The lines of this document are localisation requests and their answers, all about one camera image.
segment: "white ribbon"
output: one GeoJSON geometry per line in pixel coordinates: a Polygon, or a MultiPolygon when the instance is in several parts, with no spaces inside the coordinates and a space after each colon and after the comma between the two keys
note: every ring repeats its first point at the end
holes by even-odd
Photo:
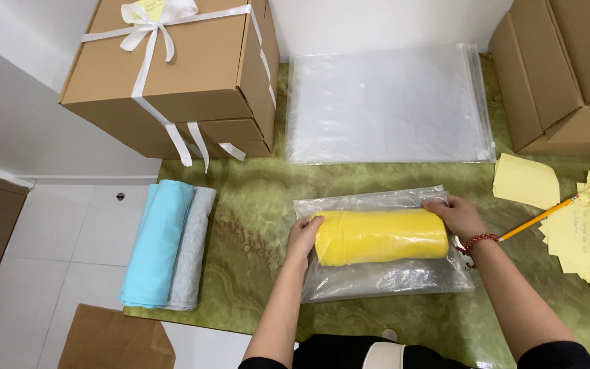
{"type": "MultiPolygon", "coordinates": [[[[270,96],[272,97],[273,105],[275,108],[277,107],[275,93],[272,89],[272,84],[270,83],[270,69],[267,65],[266,55],[263,52],[261,33],[259,31],[258,23],[256,22],[256,16],[254,15],[254,10],[252,9],[251,4],[236,6],[235,8],[227,9],[225,11],[197,14],[197,5],[193,0],[165,0],[158,22],[152,21],[150,16],[145,12],[145,9],[139,4],[124,4],[121,7],[121,11],[122,19],[125,22],[129,24],[136,23],[137,26],[100,33],[87,33],[83,35],[81,42],[128,35],[122,41],[120,47],[126,51],[133,51],[141,42],[141,40],[147,35],[147,33],[152,32],[150,34],[150,39],[147,42],[145,58],[143,59],[142,65],[140,66],[140,71],[138,72],[138,77],[136,78],[136,83],[134,84],[131,97],[165,127],[174,143],[174,146],[179,152],[181,163],[186,167],[192,166],[193,164],[190,153],[188,152],[189,148],[197,156],[204,158],[205,173],[209,170],[209,151],[207,150],[204,139],[202,138],[201,132],[199,131],[199,125],[197,122],[188,122],[188,130],[190,131],[190,134],[193,137],[193,140],[195,140],[195,144],[197,146],[185,142],[181,134],[179,134],[177,131],[174,123],[170,122],[142,96],[143,89],[145,88],[145,82],[147,81],[147,75],[150,71],[150,65],[152,64],[152,57],[154,55],[154,48],[156,46],[156,37],[159,29],[161,32],[163,32],[163,38],[165,39],[165,61],[169,62],[174,56],[174,42],[172,42],[172,38],[170,37],[167,29],[165,29],[165,26],[204,21],[207,19],[221,18],[238,14],[250,14],[250,18],[252,19],[252,23],[254,24],[254,29],[256,30],[256,35],[258,37],[259,46],[261,46],[260,56],[261,60],[263,61],[263,65],[266,68],[268,90],[270,92],[270,96]],[[140,16],[141,19],[134,18],[134,13],[140,16]]],[[[230,155],[234,156],[234,158],[237,158],[238,160],[244,160],[245,153],[237,147],[234,147],[231,143],[225,142],[219,145],[230,155]]]]}

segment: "forearm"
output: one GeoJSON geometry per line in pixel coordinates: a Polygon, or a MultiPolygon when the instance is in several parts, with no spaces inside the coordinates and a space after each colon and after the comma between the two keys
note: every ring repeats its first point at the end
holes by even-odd
{"type": "Polygon", "coordinates": [[[284,262],[243,360],[260,356],[292,366],[306,264],[284,262]]]}
{"type": "Polygon", "coordinates": [[[479,241],[471,253],[516,363],[542,343],[575,341],[495,241],[479,241]]]}

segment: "yellow rolled fabric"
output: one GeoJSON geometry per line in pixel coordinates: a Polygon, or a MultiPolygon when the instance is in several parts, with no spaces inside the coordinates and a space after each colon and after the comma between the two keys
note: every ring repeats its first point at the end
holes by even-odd
{"type": "Polygon", "coordinates": [[[323,215],[324,222],[315,235],[315,252],[326,267],[448,255],[443,220],[425,209],[319,211],[316,215],[323,215]]]}

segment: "gray rolled fabric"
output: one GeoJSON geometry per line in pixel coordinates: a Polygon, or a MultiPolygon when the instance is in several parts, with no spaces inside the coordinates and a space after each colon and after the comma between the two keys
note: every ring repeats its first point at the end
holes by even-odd
{"type": "Polygon", "coordinates": [[[190,210],[185,219],[184,233],[172,273],[168,303],[162,306],[171,310],[193,310],[197,306],[199,279],[202,274],[204,239],[209,226],[216,190],[195,187],[190,210]]]}

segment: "blue rolled fabric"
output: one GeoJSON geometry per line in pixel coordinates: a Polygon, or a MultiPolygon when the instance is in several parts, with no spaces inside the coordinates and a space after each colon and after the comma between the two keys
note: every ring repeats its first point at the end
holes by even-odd
{"type": "Polygon", "coordinates": [[[165,305],[193,187],[164,179],[151,184],[133,245],[127,274],[117,297],[126,306],[165,305]]]}

